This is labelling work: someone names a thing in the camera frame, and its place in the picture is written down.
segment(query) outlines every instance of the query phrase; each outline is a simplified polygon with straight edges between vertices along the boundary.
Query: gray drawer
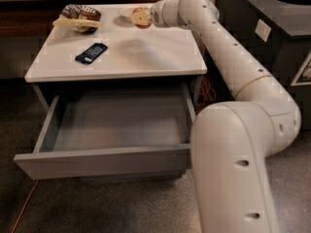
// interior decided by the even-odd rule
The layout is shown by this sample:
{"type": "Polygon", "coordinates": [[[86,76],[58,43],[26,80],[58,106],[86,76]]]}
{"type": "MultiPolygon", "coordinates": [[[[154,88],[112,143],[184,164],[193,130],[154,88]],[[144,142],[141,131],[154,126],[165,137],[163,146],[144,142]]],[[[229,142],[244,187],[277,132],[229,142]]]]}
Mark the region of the gray drawer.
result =
{"type": "Polygon", "coordinates": [[[34,180],[185,172],[193,119],[185,84],[65,90],[15,162],[34,180]]]}

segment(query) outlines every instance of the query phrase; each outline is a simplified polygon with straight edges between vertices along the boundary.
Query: white robotic arm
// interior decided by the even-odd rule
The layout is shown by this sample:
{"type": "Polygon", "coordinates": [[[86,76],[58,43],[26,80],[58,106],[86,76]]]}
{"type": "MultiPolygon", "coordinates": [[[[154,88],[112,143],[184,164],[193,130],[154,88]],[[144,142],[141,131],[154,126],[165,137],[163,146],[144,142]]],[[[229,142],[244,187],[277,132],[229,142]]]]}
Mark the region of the white robotic arm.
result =
{"type": "Polygon", "coordinates": [[[200,35],[236,100],[208,106],[192,127],[190,153],[202,231],[277,233],[264,159],[297,136],[299,108],[218,23],[216,11],[209,0],[163,0],[151,8],[153,25],[200,35]]]}

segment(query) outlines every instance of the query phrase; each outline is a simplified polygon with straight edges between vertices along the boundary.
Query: electrical outlet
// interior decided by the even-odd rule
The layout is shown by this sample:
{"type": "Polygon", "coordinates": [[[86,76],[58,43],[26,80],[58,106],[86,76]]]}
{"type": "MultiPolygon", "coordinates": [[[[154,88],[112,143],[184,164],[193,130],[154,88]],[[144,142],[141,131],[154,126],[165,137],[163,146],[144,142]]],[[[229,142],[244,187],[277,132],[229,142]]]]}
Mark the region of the electrical outlet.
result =
{"type": "Polygon", "coordinates": [[[259,22],[257,23],[257,27],[255,29],[255,33],[257,33],[266,42],[268,40],[270,32],[271,28],[261,19],[259,19],[259,22]]]}

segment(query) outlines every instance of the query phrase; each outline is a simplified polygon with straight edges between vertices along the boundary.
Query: concrete floor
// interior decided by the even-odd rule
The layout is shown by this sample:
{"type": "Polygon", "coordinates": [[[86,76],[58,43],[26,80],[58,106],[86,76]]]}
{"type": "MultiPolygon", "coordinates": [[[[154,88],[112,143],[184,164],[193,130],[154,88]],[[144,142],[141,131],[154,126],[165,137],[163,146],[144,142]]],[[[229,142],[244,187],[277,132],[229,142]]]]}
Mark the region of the concrete floor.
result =
{"type": "MultiPolygon", "coordinates": [[[[46,114],[30,85],[0,82],[0,98],[0,232],[11,232],[34,184],[13,158],[32,152],[46,114]]],[[[310,233],[311,132],[266,164],[281,232],[310,233]]],[[[40,181],[16,232],[201,232],[191,170],[178,180],[40,181]]]]}

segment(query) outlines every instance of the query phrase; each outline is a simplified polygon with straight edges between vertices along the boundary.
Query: crumpled food package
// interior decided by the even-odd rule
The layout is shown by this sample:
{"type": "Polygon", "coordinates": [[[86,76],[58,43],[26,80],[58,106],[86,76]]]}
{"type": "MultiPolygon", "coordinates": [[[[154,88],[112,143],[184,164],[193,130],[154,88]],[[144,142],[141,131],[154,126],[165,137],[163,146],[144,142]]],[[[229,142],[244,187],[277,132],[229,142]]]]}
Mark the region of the crumpled food package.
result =
{"type": "Polygon", "coordinates": [[[101,14],[85,5],[67,5],[52,24],[54,26],[74,26],[81,33],[95,32],[101,27],[101,14]]]}

